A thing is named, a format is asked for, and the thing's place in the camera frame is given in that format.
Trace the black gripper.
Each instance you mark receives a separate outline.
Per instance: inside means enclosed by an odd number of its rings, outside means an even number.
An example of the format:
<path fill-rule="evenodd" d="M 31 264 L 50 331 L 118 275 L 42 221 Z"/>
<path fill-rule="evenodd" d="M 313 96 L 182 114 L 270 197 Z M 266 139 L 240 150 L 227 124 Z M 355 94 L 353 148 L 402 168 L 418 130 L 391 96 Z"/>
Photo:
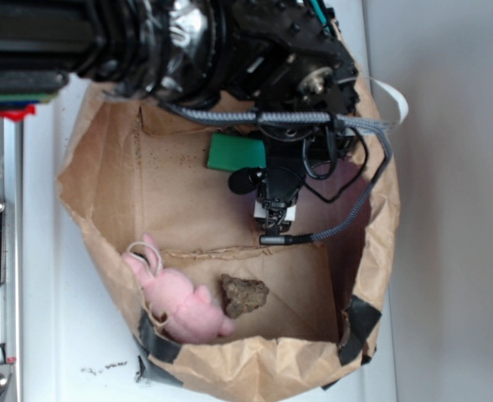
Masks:
<path fill-rule="evenodd" d="M 282 138 L 264 138 L 266 167 L 258 197 L 269 209 L 296 205 L 300 191 L 311 189 L 311 180 L 330 178 L 355 147 L 355 133 L 337 126 L 282 133 Z"/>

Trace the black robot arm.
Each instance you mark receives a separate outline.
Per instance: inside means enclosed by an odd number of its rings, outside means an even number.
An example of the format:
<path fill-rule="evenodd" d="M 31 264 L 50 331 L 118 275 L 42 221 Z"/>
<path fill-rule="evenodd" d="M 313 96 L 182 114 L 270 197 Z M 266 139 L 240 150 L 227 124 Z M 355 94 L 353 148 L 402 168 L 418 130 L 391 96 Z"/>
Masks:
<path fill-rule="evenodd" d="M 74 74 L 121 101 L 155 101 L 206 125 L 222 93 L 250 101 L 265 170 L 230 179 L 268 210 L 296 203 L 310 160 L 342 154 L 338 114 L 358 71 L 320 1 L 0 1 L 0 111 L 46 102 Z"/>

